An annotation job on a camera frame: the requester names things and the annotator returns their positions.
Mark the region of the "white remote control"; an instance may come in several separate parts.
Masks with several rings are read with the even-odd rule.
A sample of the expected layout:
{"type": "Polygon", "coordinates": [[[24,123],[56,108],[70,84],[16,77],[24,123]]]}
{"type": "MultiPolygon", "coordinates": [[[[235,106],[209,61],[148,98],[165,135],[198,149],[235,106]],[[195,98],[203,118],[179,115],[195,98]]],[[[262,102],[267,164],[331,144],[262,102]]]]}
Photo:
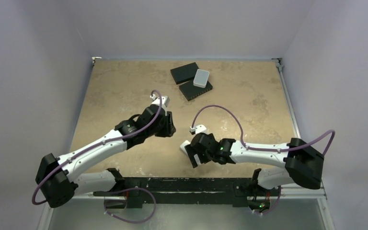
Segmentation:
{"type": "Polygon", "coordinates": [[[200,158],[199,158],[197,152],[190,145],[190,141],[185,140],[180,145],[180,150],[189,158],[190,163],[191,163],[193,168],[196,168],[201,164],[200,158]]]}

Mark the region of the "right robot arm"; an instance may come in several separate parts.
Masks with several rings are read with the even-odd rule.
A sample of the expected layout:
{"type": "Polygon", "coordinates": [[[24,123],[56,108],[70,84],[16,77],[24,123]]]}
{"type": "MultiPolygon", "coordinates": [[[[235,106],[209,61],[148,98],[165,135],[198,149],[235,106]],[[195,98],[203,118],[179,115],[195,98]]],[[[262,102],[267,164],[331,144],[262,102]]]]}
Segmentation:
{"type": "Polygon", "coordinates": [[[247,148],[239,140],[223,138],[216,141],[213,134],[198,133],[191,141],[183,142],[180,149],[194,168],[210,161],[221,165],[270,165],[270,169],[257,169],[253,173],[250,189],[256,195],[285,184],[312,190],[321,187],[324,155],[299,138],[282,144],[251,144],[247,148]]]}

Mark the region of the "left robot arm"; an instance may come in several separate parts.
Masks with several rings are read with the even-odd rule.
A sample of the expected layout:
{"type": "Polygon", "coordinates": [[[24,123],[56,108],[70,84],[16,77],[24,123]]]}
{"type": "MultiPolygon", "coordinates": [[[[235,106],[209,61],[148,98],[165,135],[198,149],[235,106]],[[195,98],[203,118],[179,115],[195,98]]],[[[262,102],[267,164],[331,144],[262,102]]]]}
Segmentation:
{"type": "Polygon", "coordinates": [[[45,155],[36,174],[37,190],[51,208],[67,203],[77,194],[86,193],[82,177],[90,167],[136,145],[149,137],[172,137],[176,132],[173,114],[152,104],[143,113],[123,120],[102,138],[79,150],[55,157],[45,155]]]}

